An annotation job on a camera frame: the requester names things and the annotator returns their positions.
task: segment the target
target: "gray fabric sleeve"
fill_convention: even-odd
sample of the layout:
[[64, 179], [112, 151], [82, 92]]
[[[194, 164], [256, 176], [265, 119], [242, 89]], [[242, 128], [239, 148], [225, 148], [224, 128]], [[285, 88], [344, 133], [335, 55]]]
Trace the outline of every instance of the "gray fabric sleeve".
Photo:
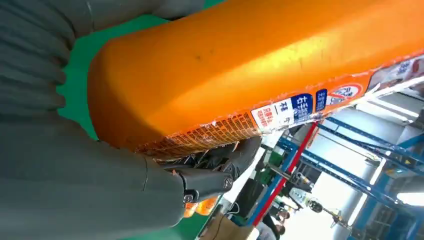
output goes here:
[[181, 178], [90, 139], [58, 115], [78, 37], [141, 14], [178, 18], [197, 0], [0, 1], [0, 236], [118, 239], [181, 219]]

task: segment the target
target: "blue label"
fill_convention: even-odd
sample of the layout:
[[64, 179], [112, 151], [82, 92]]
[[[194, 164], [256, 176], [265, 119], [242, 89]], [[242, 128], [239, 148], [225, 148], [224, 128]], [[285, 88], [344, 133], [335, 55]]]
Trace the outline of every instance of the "blue label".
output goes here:
[[326, 108], [327, 103], [327, 89], [321, 89], [315, 95], [315, 112], [322, 111]]
[[293, 106], [294, 122], [303, 122], [308, 120], [309, 115], [312, 113], [313, 99], [312, 95], [308, 93], [293, 96], [291, 105]]

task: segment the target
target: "red pole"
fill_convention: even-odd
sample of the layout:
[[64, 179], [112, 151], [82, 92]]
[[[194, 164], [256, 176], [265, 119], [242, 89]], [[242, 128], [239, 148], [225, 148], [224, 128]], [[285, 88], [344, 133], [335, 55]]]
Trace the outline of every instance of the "red pole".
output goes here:
[[[301, 159], [302, 152], [305, 150], [305, 148], [306, 148], [306, 146], [309, 142], [309, 139], [311, 139], [312, 133], [314, 132], [316, 127], [317, 127], [317, 123], [314, 122], [314, 123], [312, 123], [312, 126], [309, 128], [309, 131], [307, 131], [307, 134], [306, 134], [305, 138], [303, 139], [303, 142], [300, 144], [299, 149], [297, 150], [296, 154], [293, 157], [293, 161], [291, 162], [290, 166], [288, 167], [288, 171], [290, 173], [293, 172], [293, 169], [295, 168], [295, 166], [298, 164], [299, 160]], [[268, 211], [268, 208], [270, 208], [270, 206], [273, 203], [276, 196], [281, 192], [281, 189], [283, 189], [286, 181], [287, 180], [285, 178], [283, 178], [279, 181], [277, 187], [272, 192], [271, 196], [269, 196], [268, 201], [266, 201], [265, 205], [263, 206], [263, 208], [260, 210], [260, 212], [257, 215], [257, 217], [255, 218], [255, 220], [253, 221], [253, 226], [257, 226], [259, 224], [259, 222], [262, 220], [262, 217]]]

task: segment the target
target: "orange object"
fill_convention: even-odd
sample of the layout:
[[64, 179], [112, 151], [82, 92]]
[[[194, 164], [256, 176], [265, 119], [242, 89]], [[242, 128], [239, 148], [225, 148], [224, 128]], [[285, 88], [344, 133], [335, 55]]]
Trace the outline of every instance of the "orange object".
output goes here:
[[322, 119], [412, 79], [393, 73], [424, 53], [422, 9], [422, 0], [227, 0], [113, 39], [89, 71], [95, 131], [169, 159]]
[[217, 204], [217, 201], [218, 201], [218, 197], [212, 197], [202, 201], [201, 203], [199, 203], [196, 209], [196, 213], [203, 216], [209, 216], [214, 210], [214, 207]]
[[195, 214], [196, 208], [198, 207], [198, 205], [199, 205], [198, 203], [186, 203], [184, 218], [191, 218], [193, 214]]

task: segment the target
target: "green floor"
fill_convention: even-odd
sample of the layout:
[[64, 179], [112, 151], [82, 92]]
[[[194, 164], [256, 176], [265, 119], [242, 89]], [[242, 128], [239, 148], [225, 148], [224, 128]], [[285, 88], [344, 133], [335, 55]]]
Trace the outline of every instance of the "green floor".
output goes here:
[[[207, 0], [206, 6], [214, 5], [220, 0]], [[59, 113], [67, 118], [77, 121], [88, 132], [96, 138], [87, 106], [87, 72], [90, 61], [101, 46], [110, 38], [131, 33], [141, 29], [165, 23], [165, 20], [142, 16], [130, 22], [124, 23], [104, 31], [96, 32], [88, 37], [79, 39], [71, 54], [71, 61], [65, 72], [67, 81], [64, 86], [58, 87], [58, 91], [66, 97], [66, 107]], [[200, 228], [208, 218], [195, 214], [192, 218], [183, 219], [177, 226], [145, 234], [134, 236], [131, 240], [193, 240]]]

